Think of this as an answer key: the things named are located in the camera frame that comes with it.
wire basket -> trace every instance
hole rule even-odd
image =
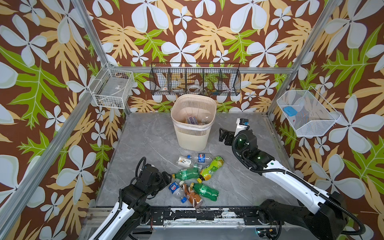
[[[124,109],[134,83],[133,73],[114,68],[100,73],[101,77],[95,78],[99,82],[92,91],[97,106]]]
[[[327,102],[334,110],[330,113],[309,89],[287,91],[277,100],[277,104],[298,137],[324,136],[341,116]]]
[[[149,74],[152,95],[199,94],[204,96],[240,94],[241,75],[238,67],[222,67],[205,63],[207,67],[155,66]]]

floral wallpaper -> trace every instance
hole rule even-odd
[[[0,210],[100,69],[70,0],[0,0]],[[124,122],[91,104],[9,233],[77,238]]]
[[[240,63],[243,67],[292,66],[326,2],[84,1],[110,64]],[[149,74],[135,76],[137,85],[128,100],[131,111],[169,112],[177,96],[152,96]],[[264,112],[284,77],[284,74],[243,74],[241,95],[213,96],[217,110]],[[217,77],[210,80],[216,83]],[[234,90],[231,86],[223,89],[227,93]]]
[[[339,240],[384,236],[383,14],[382,0],[343,1],[290,85],[315,88],[320,103],[342,115],[324,136],[297,137],[280,108],[270,116],[296,173],[344,195],[349,211],[366,225],[361,238]],[[350,221],[346,230],[352,228],[357,225]]]

black cable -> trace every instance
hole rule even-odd
[[[136,166],[135,177],[137,177],[137,172],[139,171],[140,163],[143,162],[143,166],[141,167],[141,170],[144,170],[146,161],[147,161],[147,158],[146,158],[146,157],[142,157],[142,158],[140,159],[139,163],[138,163],[137,166]]]
[[[96,235],[94,240],[99,240],[99,237],[107,230],[107,228],[112,224],[112,222],[115,220],[115,218],[118,216],[119,212],[122,210],[122,189],[119,189],[119,208],[115,212],[115,214],[112,216],[112,218],[108,221],[108,223],[102,228],[102,230]]]
[[[238,154],[237,154],[237,150],[235,149],[235,144],[237,142],[237,140],[239,139],[240,135],[245,135],[244,133],[238,133],[235,138],[233,139],[233,142],[232,142],[232,152],[233,154],[235,155],[235,157],[246,167],[248,168],[251,172],[255,172],[255,173],[267,173],[267,172],[282,172],[284,174],[288,174],[289,176],[295,178],[297,181],[301,182],[302,184],[304,184],[307,188],[309,188],[312,192],[314,192],[315,194],[317,194],[318,196],[322,197],[324,200],[326,200],[327,202],[329,202],[330,204],[332,204],[333,206],[335,206],[336,208],[338,208],[340,211],[344,212],[347,216],[349,216],[351,219],[353,219],[358,225],[359,225],[359,230],[357,231],[341,231],[341,234],[344,234],[344,235],[361,235],[365,232],[365,226],[364,224],[355,216],[353,215],[351,212],[349,212],[348,210],[346,210],[345,208],[343,208],[342,206],[340,206],[337,202],[333,201],[332,199],[330,199],[329,197],[325,196],[324,194],[320,193],[320,191],[318,191],[316,188],[312,187],[311,184],[309,184],[307,181],[305,181],[304,179],[300,178],[299,176],[297,176],[296,174],[290,172],[290,171],[286,171],[286,170],[283,170],[283,169],[280,169],[280,168],[273,168],[273,169],[265,169],[265,170],[255,170],[255,169],[252,169],[253,167],[252,166],[249,166]]]
[[[135,238],[134,236],[132,236],[131,234],[128,235],[130,239],[132,240],[138,240],[137,238]]]
[[[281,234],[281,225],[283,224],[282,221],[279,221],[279,230],[277,232],[277,235],[274,237],[273,240],[277,240],[279,237],[280,237],[280,234]]]

gray marble floor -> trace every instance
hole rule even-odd
[[[234,131],[237,118],[249,119],[250,128],[257,136],[259,148],[278,160],[276,148],[261,114],[217,113],[207,147],[202,152],[210,152],[214,156],[220,155],[225,163],[212,179],[204,182],[220,192],[216,202],[204,199],[205,205],[259,205],[268,198],[283,204],[297,205],[297,200],[286,190],[271,180],[247,170],[233,156],[231,147],[218,141],[219,128]],[[116,203],[119,188],[129,185],[141,157],[145,156],[147,163],[155,165],[161,172],[165,170],[172,174],[181,169],[176,163],[178,157],[192,153],[178,145],[170,114],[166,113],[130,114],[115,151],[96,201],[97,206],[113,206]],[[159,206],[189,206],[189,202],[182,204],[180,200],[173,198],[168,188],[147,202]]]

blue object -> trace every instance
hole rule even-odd
[[[293,107],[285,107],[283,111],[290,117],[293,117],[297,114],[297,111]]]

